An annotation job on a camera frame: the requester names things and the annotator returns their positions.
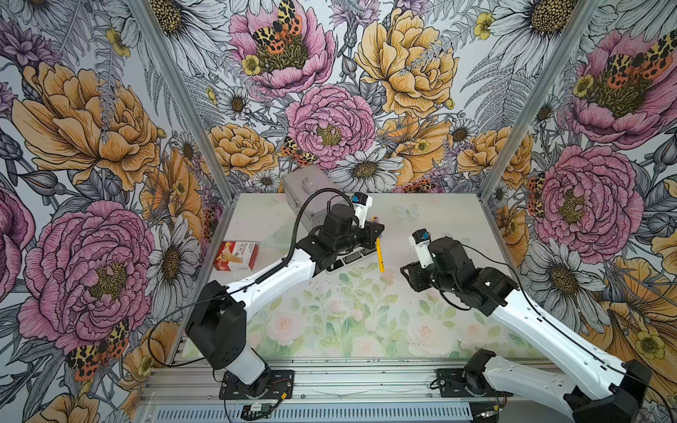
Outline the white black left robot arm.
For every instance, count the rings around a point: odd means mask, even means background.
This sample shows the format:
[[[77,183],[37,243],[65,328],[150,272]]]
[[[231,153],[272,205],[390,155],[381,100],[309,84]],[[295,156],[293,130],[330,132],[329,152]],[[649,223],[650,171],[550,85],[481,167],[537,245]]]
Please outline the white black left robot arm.
[[[342,258],[375,252],[384,225],[368,219],[372,203],[373,197],[355,193],[350,206],[335,204],[321,226],[293,243],[291,259],[228,286],[212,281],[202,289],[185,333],[213,369],[227,370],[254,391],[268,384],[270,368],[249,341],[250,319],[288,289],[336,270]]]

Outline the yellow toothbrush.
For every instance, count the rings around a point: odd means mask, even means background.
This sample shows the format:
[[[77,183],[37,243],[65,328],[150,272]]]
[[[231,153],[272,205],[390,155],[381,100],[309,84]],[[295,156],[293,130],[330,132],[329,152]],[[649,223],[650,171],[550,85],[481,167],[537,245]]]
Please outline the yellow toothbrush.
[[[372,218],[373,223],[379,223],[379,218],[376,216]],[[385,273],[385,266],[384,266],[384,255],[383,255],[383,250],[381,246],[381,239],[380,235],[377,236],[376,243],[375,243],[376,251],[377,251],[377,262],[379,266],[379,271],[380,273]]]

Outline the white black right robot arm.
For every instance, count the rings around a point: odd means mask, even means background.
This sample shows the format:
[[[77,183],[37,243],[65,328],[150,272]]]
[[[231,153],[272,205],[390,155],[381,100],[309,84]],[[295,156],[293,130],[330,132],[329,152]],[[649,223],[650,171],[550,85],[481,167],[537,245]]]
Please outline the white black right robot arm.
[[[513,394],[574,422],[636,420],[650,388],[650,368],[599,350],[532,302],[515,278],[475,266],[459,241],[433,240],[425,229],[415,231],[409,241],[418,259],[400,271],[414,291],[456,295],[465,309],[511,329],[560,370],[546,372],[481,349],[463,369],[460,383],[466,391],[475,396]]]

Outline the white clear toothbrush holder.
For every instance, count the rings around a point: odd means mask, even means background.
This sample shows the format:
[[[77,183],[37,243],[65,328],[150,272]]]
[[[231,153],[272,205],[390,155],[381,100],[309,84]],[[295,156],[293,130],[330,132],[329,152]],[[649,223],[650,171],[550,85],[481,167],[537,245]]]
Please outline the white clear toothbrush holder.
[[[339,255],[337,260],[327,269],[328,273],[338,271],[341,268],[349,266],[355,262],[359,262],[367,257],[371,257],[377,253],[377,249],[359,249],[347,254]]]

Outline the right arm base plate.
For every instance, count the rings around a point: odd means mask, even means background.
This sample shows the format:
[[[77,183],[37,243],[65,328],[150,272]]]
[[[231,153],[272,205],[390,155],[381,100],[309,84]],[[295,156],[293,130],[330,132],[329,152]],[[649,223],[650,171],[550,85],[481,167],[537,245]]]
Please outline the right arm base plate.
[[[442,398],[482,398],[488,391],[472,387],[462,368],[439,368],[429,384],[432,391],[439,391]]]

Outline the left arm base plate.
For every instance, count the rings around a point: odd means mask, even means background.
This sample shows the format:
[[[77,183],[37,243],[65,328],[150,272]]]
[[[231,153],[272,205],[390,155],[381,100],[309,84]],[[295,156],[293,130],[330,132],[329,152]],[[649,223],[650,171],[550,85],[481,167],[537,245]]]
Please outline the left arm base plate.
[[[219,399],[221,400],[278,400],[286,394],[292,398],[295,372],[292,369],[267,369],[253,382],[245,384],[237,376],[227,371],[221,381]]]

